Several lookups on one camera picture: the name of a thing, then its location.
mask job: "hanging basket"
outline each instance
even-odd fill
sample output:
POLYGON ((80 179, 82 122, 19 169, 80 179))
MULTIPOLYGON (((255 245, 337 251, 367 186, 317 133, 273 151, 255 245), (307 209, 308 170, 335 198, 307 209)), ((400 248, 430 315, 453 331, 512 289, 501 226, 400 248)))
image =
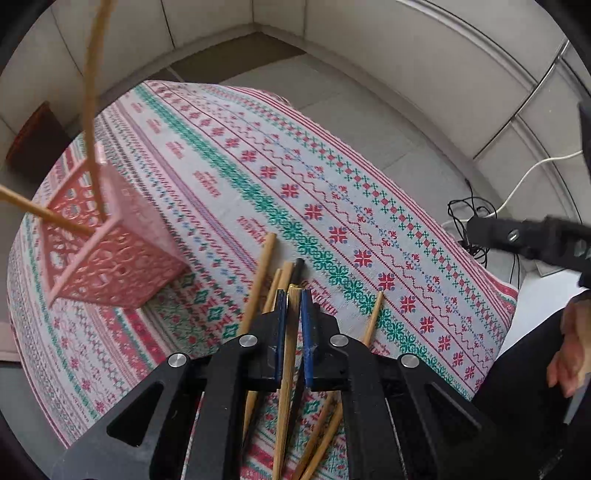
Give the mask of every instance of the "hanging basket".
POLYGON ((139 308, 186 268, 158 211, 110 164, 97 145, 107 220, 101 224, 84 161, 63 180, 47 207, 96 228, 76 235, 41 221, 48 305, 61 297, 139 308))

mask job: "embroidered tablecloth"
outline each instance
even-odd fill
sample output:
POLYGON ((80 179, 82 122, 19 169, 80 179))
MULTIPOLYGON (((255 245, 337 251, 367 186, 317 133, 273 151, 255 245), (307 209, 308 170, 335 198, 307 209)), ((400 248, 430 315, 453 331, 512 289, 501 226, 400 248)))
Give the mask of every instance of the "embroidered tablecloth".
MULTIPOLYGON (((171 352, 209 354, 236 335, 268 231, 279 239, 274 266, 303 257, 307 288, 342 332, 362 336, 383 290, 374 351, 415 353, 466 398, 478 390, 511 324, 516 290, 286 100, 148 81, 104 110, 96 131, 108 160, 162 214, 191 269, 136 311, 62 299, 49 308, 38 220, 25 216, 9 258, 9 308, 22 364, 64 444, 171 352)), ((84 156, 78 137, 37 201, 47 201, 84 156)), ((286 474, 321 396, 306 397, 286 474)), ((276 415, 271 395, 243 478, 270 477, 276 415)), ((317 474, 347 477, 342 431, 317 474)))

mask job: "white cable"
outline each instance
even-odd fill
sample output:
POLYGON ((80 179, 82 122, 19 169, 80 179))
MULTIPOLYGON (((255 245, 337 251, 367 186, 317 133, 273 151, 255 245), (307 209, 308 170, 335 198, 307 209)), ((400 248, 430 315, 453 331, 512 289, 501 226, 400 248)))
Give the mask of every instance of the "white cable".
MULTIPOLYGON (((515 194, 515 192, 517 191, 517 189, 519 187, 521 187, 521 184, 524 182, 524 180, 527 178, 527 176, 538 166, 544 164, 544 163, 548 163, 550 161, 558 161, 558 160, 568 160, 570 158, 576 157, 577 155, 580 155, 581 153, 583 153, 583 150, 579 150, 578 152, 575 153, 571 153, 570 155, 565 155, 564 157, 550 157, 550 158, 545 158, 543 160, 540 160, 538 163, 532 165, 530 167, 530 169, 525 172, 525 175, 523 175, 521 177, 521 180, 519 181, 519 183, 515 186, 515 188, 513 189, 513 191, 509 194, 509 196, 507 197, 507 199, 503 202, 503 205, 501 205, 499 208, 497 208, 497 210, 495 210, 492 213, 489 213, 488 215, 485 216, 485 218, 489 218, 494 216, 496 213, 499 213, 503 208, 505 208, 507 206, 507 203, 509 203, 509 200, 511 200, 511 198, 513 197, 513 195, 515 194)), ((462 220, 459 219, 460 222, 462 223, 466 223, 469 219, 466 220, 462 220)), ((450 223, 453 223, 454 220, 448 220, 447 222, 443 222, 441 224, 441 226, 446 226, 449 225, 450 223)))

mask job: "wooden stick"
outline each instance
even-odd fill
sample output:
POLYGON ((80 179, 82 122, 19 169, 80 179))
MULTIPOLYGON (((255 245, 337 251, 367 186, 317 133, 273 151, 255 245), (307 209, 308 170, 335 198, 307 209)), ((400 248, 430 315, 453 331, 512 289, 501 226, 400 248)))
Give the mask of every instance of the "wooden stick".
POLYGON ((308 462, 312 457, 314 450, 316 449, 316 444, 318 443, 318 439, 320 438, 320 433, 322 432, 322 427, 324 426, 326 419, 330 413, 330 407, 332 405, 333 400, 335 399, 335 392, 328 392, 326 396, 326 400, 322 406, 322 410, 320 410, 320 415, 318 415, 318 420, 314 425, 314 429, 312 430, 312 434, 308 439, 308 443, 306 443, 306 448, 304 449, 304 453, 300 457, 300 461, 298 462, 295 470, 291 474, 291 480, 299 480, 304 473, 304 470, 308 466, 308 462))
POLYGON ((251 329, 252 319, 255 316, 256 308, 258 307, 259 296, 261 295, 261 287, 265 281, 271 256, 273 255, 273 248, 275 247, 276 234, 269 232, 265 238, 265 244, 262 247, 262 254, 259 263, 256 266, 255 278, 252 280, 251 290, 248 293, 248 300, 244 307, 242 314, 242 321, 238 327, 238 336, 248 333, 251 329))
POLYGON ((273 276, 273 281, 271 282, 271 287, 269 288, 269 293, 267 294, 267 299, 265 300, 265 306, 262 309, 263 313, 269 313, 275 306, 275 297, 277 297, 277 289, 279 288, 281 273, 282 270, 280 268, 275 270, 275 275, 273 276))
MULTIPOLYGON (((293 268, 294 264, 292 262, 285 261, 283 262, 283 267, 277 269, 277 271, 275 272, 275 277, 277 276, 277 272, 280 272, 279 279, 277 281, 277 284, 275 284, 275 277, 273 278, 273 283, 271 284, 271 288, 269 290, 269 296, 267 297, 267 300, 265 302, 265 310, 267 309, 267 307, 269 307, 268 311, 270 312, 271 308, 273 308, 273 305, 275 304, 275 298, 277 297, 277 290, 287 291, 290 285, 291 272, 293 268)), ((244 409, 244 425, 242 427, 242 441, 244 441, 244 438, 246 438, 248 426, 252 419, 252 414, 255 409, 257 397, 258 392, 250 391, 246 395, 246 406, 244 409)))
POLYGON ((291 384, 294 379, 297 332, 300 322, 300 300, 301 288, 290 287, 287 292, 285 353, 283 357, 283 378, 281 379, 281 388, 279 390, 279 413, 277 417, 277 436, 275 439, 272 480, 279 480, 283 470, 283 458, 285 456, 287 440, 287 422, 290 414, 291 384))
MULTIPOLYGON (((369 347, 369 345, 371 344, 371 339, 374 334, 375 325, 378 322, 379 310, 382 306, 383 299, 384 299, 384 294, 383 294, 383 292, 379 291, 378 296, 375 299, 374 309, 372 311, 371 317, 369 319, 367 326, 365 327, 365 334, 363 335, 363 344, 367 347, 369 347)), ((320 442, 320 446, 318 447, 318 450, 316 450, 316 453, 312 457, 312 460, 310 460, 310 464, 306 468, 306 464, 307 464, 308 460, 310 459, 312 452, 314 451, 315 444, 316 444, 316 442, 318 442, 318 438, 320 436, 320 431, 322 430, 322 427, 324 426, 324 422, 326 421, 326 417, 329 414, 329 411, 330 411, 329 399, 331 400, 332 397, 327 397, 326 401, 324 402, 324 405, 322 407, 322 411, 320 412, 320 415, 318 417, 318 422, 316 423, 316 425, 314 425, 314 429, 312 430, 312 435, 310 436, 310 440, 308 440, 308 444, 306 445, 306 449, 304 450, 304 454, 301 456, 299 463, 295 467, 295 470, 291 476, 291 480, 300 480, 300 478, 301 478, 301 480, 310 480, 310 478, 312 478, 312 476, 314 475, 314 472, 316 471, 316 468, 318 467, 319 463, 324 458, 324 454, 326 453, 326 450, 328 450, 328 447, 330 446, 330 442, 332 442, 333 437, 335 436, 336 432, 339 429, 339 424, 340 424, 341 420, 343 419, 343 405, 341 404, 341 402, 338 403, 336 410, 335 410, 335 414, 330 419, 328 429, 326 430, 326 433, 324 434, 324 437, 322 438, 322 441, 320 442), (312 440, 314 443, 312 444, 312 446, 309 447, 309 444, 312 440)))
POLYGON ((285 261, 281 267, 281 278, 279 279, 279 290, 288 291, 290 287, 291 272, 294 269, 293 262, 285 261))
MULTIPOLYGON (((273 306, 275 305, 275 296, 277 296, 277 287, 279 286, 279 279, 281 277, 281 269, 277 268, 275 270, 275 276, 273 277, 273 282, 271 282, 271 288, 269 288, 269 293, 267 294, 267 300, 265 302, 265 306, 262 310, 263 313, 269 313, 273 306)), ((242 441, 246 438, 246 433, 248 432, 248 426, 251 423, 252 413, 255 410, 256 398, 258 397, 258 392, 248 392, 246 395, 246 406, 244 408, 244 426, 242 428, 242 441)))
POLYGON ((106 222, 105 202, 100 190, 99 166, 95 155, 95 115, 96 115, 96 78, 103 54, 105 31, 109 24, 109 17, 115 7, 115 0, 102 0, 96 13, 95 21, 90 32, 90 41, 86 51, 86 65, 84 69, 84 105, 82 110, 82 127, 85 131, 86 167, 90 173, 92 190, 99 217, 106 222))
POLYGON ((367 347, 371 345, 371 338, 374 336, 375 325, 378 323, 379 310, 382 307, 382 301, 384 299, 384 292, 379 291, 378 296, 375 299, 374 309, 371 312, 369 323, 365 327, 365 334, 363 336, 363 344, 367 347))
POLYGON ((336 406, 335 413, 330 419, 329 427, 326 429, 326 433, 322 437, 322 441, 318 446, 318 450, 312 457, 308 468, 304 472, 304 475, 301 477, 301 480, 310 480, 314 476, 314 472, 318 468, 318 465, 324 458, 324 454, 326 450, 329 449, 329 446, 332 442, 332 439, 336 435, 336 432, 339 429, 340 422, 343 420, 343 404, 339 402, 336 406))
POLYGON ((42 207, 29 199, 19 195, 16 192, 13 192, 10 189, 7 189, 4 185, 0 185, 0 199, 6 200, 8 203, 12 203, 13 205, 21 208, 22 210, 32 213, 33 215, 38 216, 39 218, 44 219, 46 222, 51 222, 64 230, 68 230, 71 233, 75 233, 76 235, 86 235, 91 236, 95 231, 93 228, 81 225, 79 223, 72 222, 67 218, 58 215, 53 210, 49 208, 42 207))

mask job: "metal bolt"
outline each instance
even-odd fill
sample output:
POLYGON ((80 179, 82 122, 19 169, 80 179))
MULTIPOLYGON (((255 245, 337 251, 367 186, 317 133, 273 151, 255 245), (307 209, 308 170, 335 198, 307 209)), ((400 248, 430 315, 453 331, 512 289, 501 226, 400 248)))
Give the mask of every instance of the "metal bolt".
POLYGON ((406 355, 402 356, 400 363, 402 363, 406 368, 415 368, 418 367, 419 361, 417 356, 407 353, 406 355))
POLYGON ((330 343, 333 346, 346 346, 349 343, 349 339, 345 335, 333 335, 330 337, 330 343))
POLYGON ((519 230, 512 230, 511 232, 509 232, 509 235, 507 235, 507 240, 509 240, 509 242, 511 243, 516 242, 518 238, 519 230))
POLYGON ((258 338, 256 338, 254 335, 242 335, 240 337, 240 345, 242 346, 255 346, 256 343, 258 342, 258 338))
POLYGON ((184 353, 173 353, 168 357, 168 364, 173 368, 182 367, 186 363, 187 355, 184 353))

